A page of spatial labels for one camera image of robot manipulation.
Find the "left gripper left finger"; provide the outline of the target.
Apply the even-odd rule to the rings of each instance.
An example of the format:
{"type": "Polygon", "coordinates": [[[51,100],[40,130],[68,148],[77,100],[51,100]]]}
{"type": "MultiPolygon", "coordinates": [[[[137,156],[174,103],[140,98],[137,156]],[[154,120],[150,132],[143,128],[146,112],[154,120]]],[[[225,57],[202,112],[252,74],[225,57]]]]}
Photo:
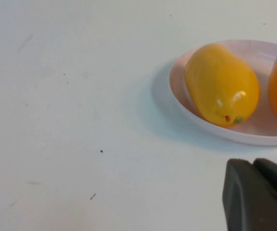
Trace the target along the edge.
{"type": "Polygon", "coordinates": [[[229,231],[277,231],[277,198],[253,163],[227,161],[222,201],[229,231]]]}

